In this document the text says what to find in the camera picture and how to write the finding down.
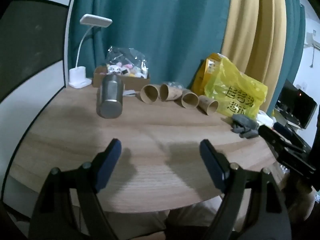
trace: white desk lamp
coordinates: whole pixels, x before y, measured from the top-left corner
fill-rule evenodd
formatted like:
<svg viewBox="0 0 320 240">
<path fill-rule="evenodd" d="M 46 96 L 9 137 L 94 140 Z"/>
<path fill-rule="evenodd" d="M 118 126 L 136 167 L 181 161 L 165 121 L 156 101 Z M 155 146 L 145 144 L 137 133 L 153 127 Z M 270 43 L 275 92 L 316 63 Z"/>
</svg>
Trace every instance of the white desk lamp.
<svg viewBox="0 0 320 240">
<path fill-rule="evenodd" d="M 92 15 L 92 14 L 85 14 L 81 19 L 80 23 L 83 25 L 89 25 L 90 28 L 85 32 L 83 35 L 80 44 L 79 44 L 79 49 L 78 49 L 78 54 L 77 54 L 77 60 L 76 60 L 76 67 L 71 68 L 69 70 L 69 85 L 73 88 L 83 88 L 91 84 L 92 80 L 89 78 L 86 78 L 85 75 L 85 67 L 84 66 L 79 66 L 78 67 L 78 60 L 79 60 L 79 54 L 80 54 L 80 49 L 82 42 L 88 32 L 93 28 L 93 27 L 103 27 L 106 28 L 108 27 L 111 23 L 112 20 L 108 18 L 104 18 L 101 16 L 97 15 Z"/>
</svg>

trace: gray glove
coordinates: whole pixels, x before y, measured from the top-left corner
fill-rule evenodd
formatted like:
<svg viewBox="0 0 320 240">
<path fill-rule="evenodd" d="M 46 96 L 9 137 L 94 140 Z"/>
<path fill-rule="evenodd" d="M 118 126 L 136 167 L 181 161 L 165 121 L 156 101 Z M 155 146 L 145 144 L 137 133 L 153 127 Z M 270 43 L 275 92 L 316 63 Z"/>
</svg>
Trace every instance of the gray glove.
<svg viewBox="0 0 320 240">
<path fill-rule="evenodd" d="M 232 116 L 232 130 L 234 133 L 239 133 L 241 138 L 255 138 L 258 137 L 259 125 L 256 121 L 250 119 L 244 114 L 233 114 Z"/>
</svg>

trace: screw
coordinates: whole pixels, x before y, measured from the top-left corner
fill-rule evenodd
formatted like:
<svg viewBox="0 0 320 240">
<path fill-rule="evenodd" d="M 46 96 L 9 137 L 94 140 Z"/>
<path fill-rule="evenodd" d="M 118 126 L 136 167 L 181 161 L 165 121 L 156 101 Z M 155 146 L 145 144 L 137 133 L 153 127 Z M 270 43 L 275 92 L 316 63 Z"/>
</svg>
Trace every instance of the screw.
<svg viewBox="0 0 320 240">
<path fill-rule="evenodd" d="M 60 171 L 59 168 L 55 167 L 51 169 L 51 174 L 56 175 Z"/>
<path fill-rule="evenodd" d="M 85 162 L 84 164 L 82 164 L 82 168 L 84 168 L 84 169 L 89 169 L 90 167 L 91 167 L 90 162 Z"/>
<path fill-rule="evenodd" d="M 238 163 L 230 163 L 230 168 L 236 171 L 239 168 L 239 165 Z"/>
<path fill-rule="evenodd" d="M 270 174 L 270 170 L 268 168 L 263 168 L 262 171 L 265 173 L 265 174 Z"/>
</svg>

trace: lamp head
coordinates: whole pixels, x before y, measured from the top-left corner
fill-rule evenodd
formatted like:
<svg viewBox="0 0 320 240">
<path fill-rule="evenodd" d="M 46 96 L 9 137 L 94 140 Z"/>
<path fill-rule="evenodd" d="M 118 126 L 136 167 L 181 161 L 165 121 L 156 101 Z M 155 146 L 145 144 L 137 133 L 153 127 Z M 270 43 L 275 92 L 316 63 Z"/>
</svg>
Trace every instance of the lamp head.
<svg viewBox="0 0 320 240">
<path fill-rule="evenodd" d="M 105 28 L 105 27 L 108 27 L 112 23 L 112 20 L 105 18 L 105 17 L 101 17 L 101 16 L 87 13 L 82 16 L 82 18 L 80 19 L 80 23 L 84 24 L 84 25 Z"/>
</svg>

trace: paper cup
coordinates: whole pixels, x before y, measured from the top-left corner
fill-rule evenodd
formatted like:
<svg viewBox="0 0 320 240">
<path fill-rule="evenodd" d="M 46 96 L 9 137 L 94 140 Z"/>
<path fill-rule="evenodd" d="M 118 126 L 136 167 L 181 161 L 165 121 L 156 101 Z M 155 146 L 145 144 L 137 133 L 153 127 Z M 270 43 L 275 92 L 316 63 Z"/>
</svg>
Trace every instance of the paper cup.
<svg viewBox="0 0 320 240">
<path fill-rule="evenodd" d="M 146 104 L 152 104 L 159 98 L 160 85 L 145 85 L 140 91 L 140 97 Z"/>
<path fill-rule="evenodd" d="M 212 115 L 217 111 L 218 102 L 206 96 L 199 96 L 199 107 L 204 110 L 207 115 Z"/>
<path fill-rule="evenodd" d="M 176 100 L 181 97 L 181 95 L 182 89 L 180 88 L 174 88 L 166 84 L 162 84 L 160 87 L 160 99 L 162 101 Z"/>
<path fill-rule="evenodd" d="M 188 89 L 183 90 L 181 104 L 184 108 L 195 108 L 199 104 L 198 96 Z"/>
</svg>

